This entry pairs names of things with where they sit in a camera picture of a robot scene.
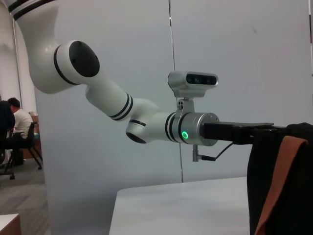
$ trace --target black cloth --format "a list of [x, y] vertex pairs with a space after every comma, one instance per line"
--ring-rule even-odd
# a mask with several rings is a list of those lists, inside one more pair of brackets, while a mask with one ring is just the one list
[[266, 235], [313, 234], [313, 126], [289, 125], [281, 131], [255, 135], [247, 169], [250, 234], [254, 235], [285, 135], [308, 140], [291, 166], [283, 191], [266, 224]]
[[6, 138], [6, 133], [15, 125], [14, 114], [7, 101], [0, 101], [0, 139]]

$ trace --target white shirt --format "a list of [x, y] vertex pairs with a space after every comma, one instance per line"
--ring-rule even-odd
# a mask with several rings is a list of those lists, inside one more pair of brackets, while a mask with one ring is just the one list
[[24, 139], [26, 139], [30, 124], [33, 122], [33, 119], [31, 118], [30, 114], [23, 109], [17, 110], [14, 113], [14, 117], [15, 117], [14, 131], [23, 132], [21, 136]]

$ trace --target dark hair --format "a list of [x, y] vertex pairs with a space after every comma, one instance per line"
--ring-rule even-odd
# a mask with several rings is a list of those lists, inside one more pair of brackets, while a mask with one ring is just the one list
[[20, 108], [21, 107], [21, 103], [16, 98], [9, 98], [8, 102], [9, 102], [10, 105], [14, 106], [15, 108]]

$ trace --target white robotic arm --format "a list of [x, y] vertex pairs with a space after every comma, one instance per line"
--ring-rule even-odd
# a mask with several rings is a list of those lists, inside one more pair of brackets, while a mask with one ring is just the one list
[[58, 5], [54, 0], [3, 0], [18, 23], [27, 48], [29, 71], [34, 85], [54, 94], [86, 84], [88, 101], [116, 121], [130, 118], [127, 136], [135, 142], [164, 140], [212, 146], [216, 140], [201, 136], [201, 124], [218, 122], [214, 114], [195, 113], [193, 97], [203, 97], [218, 84], [214, 74], [172, 72], [169, 85], [178, 110], [164, 113], [153, 102], [133, 98], [107, 79], [96, 54], [85, 43], [60, 45], [54, 37]]

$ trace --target black cable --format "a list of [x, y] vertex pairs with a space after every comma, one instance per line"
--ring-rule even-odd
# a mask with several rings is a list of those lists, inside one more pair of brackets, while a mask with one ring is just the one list
[[222, 152], [220, 152], [217, 157], [210, 157], [210, 156], [205, 156], [205, 155], [202, 155], [201, 156], [201, 159], [204, 160], [204, 161], [213, 161], [215, 162], [217, 160], [217, 158], [219, 158], [230, 146], [232, 146], [234, 144], [234, 142], [230, 143], [225, 149], [222, 150]]

